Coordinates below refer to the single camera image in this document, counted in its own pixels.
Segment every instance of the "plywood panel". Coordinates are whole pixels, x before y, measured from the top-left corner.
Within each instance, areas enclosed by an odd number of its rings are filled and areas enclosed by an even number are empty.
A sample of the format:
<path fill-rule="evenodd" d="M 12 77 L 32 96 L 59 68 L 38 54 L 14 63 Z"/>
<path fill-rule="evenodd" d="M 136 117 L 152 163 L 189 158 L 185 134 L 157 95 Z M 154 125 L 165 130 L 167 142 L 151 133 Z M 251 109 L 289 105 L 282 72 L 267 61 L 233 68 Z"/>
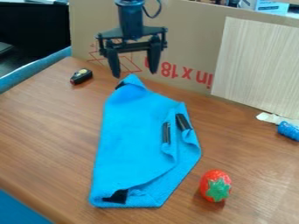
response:
<path fill-rule="evenodd" d="M 212 94 L 299 118 L 299 29 L 226 19 Z"/>

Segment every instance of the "wooden table surface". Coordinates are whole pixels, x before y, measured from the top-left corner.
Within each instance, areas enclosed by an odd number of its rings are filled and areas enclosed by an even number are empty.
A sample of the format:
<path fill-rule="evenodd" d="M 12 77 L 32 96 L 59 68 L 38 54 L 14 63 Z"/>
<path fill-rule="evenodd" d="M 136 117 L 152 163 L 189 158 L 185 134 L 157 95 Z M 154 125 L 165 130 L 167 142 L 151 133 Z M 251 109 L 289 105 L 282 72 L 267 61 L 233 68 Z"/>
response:
<path fill-rule="evenodd" d="M 94 79 L 72 87 L 82 67 Z M 161 208 L 91 207 L 102 106 L 117 81 L 68 58 L 2 94 L 0 186 L 57 223 L 299 223 L 297 143 L 257 121 L 257 109 L 150 80 L 150 89 L 186 103 L 203 157 Z M 226 203 L 198 194 L 200 176 L 213 168 L 233 180 Z"/>

